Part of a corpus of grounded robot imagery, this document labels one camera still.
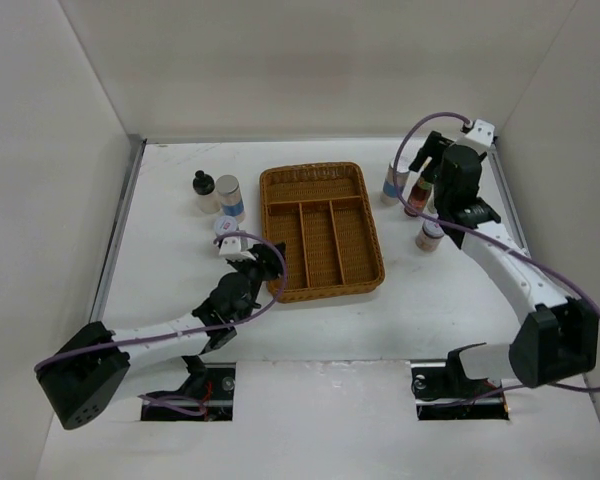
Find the blue label pepper jar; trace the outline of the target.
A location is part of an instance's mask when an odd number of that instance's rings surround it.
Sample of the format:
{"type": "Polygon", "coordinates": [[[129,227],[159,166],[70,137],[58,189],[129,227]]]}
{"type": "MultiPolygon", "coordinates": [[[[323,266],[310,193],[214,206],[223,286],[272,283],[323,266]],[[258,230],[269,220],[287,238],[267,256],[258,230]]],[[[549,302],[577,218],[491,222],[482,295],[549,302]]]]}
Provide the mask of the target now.
{"type": "Polygon", "coordinates": [[[216,192],[223,214],[242,223],[245,210],[238,179],[233,175],[220,176],[216,181],[216,192]]]}
{"type": "Polygon", "coordinates": [[[380,194],[380,200],[385,205],[394,206],[399,203],[399,198],[404,192],[409,175],[409,161],[404,157],[399,159],[397,169],[394,169],[394,161],[389,163],[380,194]]]}

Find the white lid sauce jar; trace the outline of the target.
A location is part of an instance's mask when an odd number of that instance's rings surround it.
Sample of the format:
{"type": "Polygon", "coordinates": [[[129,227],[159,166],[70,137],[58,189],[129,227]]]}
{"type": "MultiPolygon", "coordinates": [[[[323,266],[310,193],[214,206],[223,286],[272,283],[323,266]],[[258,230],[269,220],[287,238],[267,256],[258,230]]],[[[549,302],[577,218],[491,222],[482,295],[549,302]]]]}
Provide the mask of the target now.
{"type": "Polygon", "coordinates": [[[220,239],[221,237],[229,233],[238,232],[239,223],[235,217],[223,215],[215,220],[213,229],[215,237],[217,239],[220,239]]]}

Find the yellow cap sauce bottle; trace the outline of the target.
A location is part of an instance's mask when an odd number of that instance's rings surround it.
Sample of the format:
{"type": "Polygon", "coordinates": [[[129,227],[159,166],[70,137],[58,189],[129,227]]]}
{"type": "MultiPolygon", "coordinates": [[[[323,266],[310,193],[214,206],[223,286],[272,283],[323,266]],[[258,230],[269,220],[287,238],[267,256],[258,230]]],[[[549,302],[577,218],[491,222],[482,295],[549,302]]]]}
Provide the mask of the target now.
{"type": "Polygon", "coordinates": [[[412,218],[421,213],[431,197],[436,173],[434,170],[426,168],[418,177],[407,198],[407,206],[404,213],[412,218]]]}

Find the black knob salt grinder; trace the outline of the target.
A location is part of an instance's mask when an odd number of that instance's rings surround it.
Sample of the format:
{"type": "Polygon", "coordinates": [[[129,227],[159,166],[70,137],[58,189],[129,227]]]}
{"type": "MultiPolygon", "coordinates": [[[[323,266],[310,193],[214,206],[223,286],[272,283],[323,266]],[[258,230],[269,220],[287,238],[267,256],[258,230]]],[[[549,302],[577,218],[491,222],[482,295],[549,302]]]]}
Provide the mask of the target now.
{"type": "Polygon", "coordinates": [[[215,193],[215,181],[203,170],[197,170],[192,180],[192,187],[197,195],[197,205],[205,214],[216,214],[220,204],[215,193]]]}

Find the white lid seasoning jar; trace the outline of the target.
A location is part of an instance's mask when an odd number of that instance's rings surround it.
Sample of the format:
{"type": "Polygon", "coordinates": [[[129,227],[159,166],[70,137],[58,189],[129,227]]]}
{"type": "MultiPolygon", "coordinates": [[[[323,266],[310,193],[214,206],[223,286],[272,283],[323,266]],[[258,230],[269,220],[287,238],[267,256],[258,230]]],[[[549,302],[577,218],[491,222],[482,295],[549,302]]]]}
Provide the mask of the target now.
{"type": "Polygon", "coordinates": [[[438,223],[424,220],[416,236],[415,244],[424,252],[434,252],[444,236],[445,233],[438,223]]]}

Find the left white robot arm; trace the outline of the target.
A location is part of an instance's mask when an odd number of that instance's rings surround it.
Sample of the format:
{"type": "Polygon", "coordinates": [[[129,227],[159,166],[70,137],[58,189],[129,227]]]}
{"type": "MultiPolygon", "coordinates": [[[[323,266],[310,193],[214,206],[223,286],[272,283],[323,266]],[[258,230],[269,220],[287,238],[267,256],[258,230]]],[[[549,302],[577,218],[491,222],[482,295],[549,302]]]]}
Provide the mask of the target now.
{"type": "Polygon", "coordinates": [[[257,298],[264,283],[286,281],[286,245],[255,243],[228,263],[231,272],[191,312],[127,330],[89,323],[36,365],[37,381],[62,427],[84,427],[128,397],[148,408],[206,416],[214,386],[202,357],[265,312],[257,298]]]}

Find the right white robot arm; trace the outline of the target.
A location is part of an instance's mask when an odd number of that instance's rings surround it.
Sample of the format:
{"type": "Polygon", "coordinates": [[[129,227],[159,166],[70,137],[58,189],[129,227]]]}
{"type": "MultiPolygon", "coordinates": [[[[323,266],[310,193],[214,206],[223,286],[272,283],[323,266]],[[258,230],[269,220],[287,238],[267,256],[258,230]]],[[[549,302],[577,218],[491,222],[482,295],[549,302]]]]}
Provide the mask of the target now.
{"type": "Polygon", "coordinates": [[[410,165],[434,185],[436,224],[488,275],[520,323],[510,343],[479,343],[448,353],[444,384],[460,397],[487,379],[516,379],[529,388],[554,384],[591,371],[597,360],[599,317],[592,306],[566,294],[531,264],[479,196],[489,144],[479,135],[454,142],[432,132],[410,165]]]}

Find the brown wicker organizer tray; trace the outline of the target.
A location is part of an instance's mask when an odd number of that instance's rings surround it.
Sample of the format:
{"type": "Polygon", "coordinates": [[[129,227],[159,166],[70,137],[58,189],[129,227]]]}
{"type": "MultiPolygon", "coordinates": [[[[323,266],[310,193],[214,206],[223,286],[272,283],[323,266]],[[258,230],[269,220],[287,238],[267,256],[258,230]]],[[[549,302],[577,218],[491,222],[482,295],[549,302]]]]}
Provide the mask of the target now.
{"type": "Polygon", "coordinates": [[[271,168],[259,185],[262,236],[286,246],[281,303],[366,294],[382,284],[380,242],[357,164],[271,168]]]}

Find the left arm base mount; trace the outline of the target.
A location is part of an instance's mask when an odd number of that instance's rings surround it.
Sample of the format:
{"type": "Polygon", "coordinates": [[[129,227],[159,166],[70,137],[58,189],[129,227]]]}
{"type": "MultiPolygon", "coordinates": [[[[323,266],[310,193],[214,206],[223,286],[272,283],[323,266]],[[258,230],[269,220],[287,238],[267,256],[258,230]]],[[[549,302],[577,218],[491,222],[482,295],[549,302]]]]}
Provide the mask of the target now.
{"type": "Polygon", "coordinates": [[[142,422],[226,422],[233,419],[235,363],[205,363],[198,356],[179,357],[186,376],[177,387],[147,393],[142,422]]]}

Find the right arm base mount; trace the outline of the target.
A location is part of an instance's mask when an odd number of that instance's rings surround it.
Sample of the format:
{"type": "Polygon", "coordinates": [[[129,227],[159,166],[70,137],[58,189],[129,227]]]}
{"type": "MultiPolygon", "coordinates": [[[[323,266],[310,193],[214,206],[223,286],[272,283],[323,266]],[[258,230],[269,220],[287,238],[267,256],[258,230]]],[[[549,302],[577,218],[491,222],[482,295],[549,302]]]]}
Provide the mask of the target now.
{"type": "Polygon", "coordinates": [[[420,421],[509,420],[500,380],[467,379],[456,382],[446,361],[412,362],[411,391],[420,421]]]}

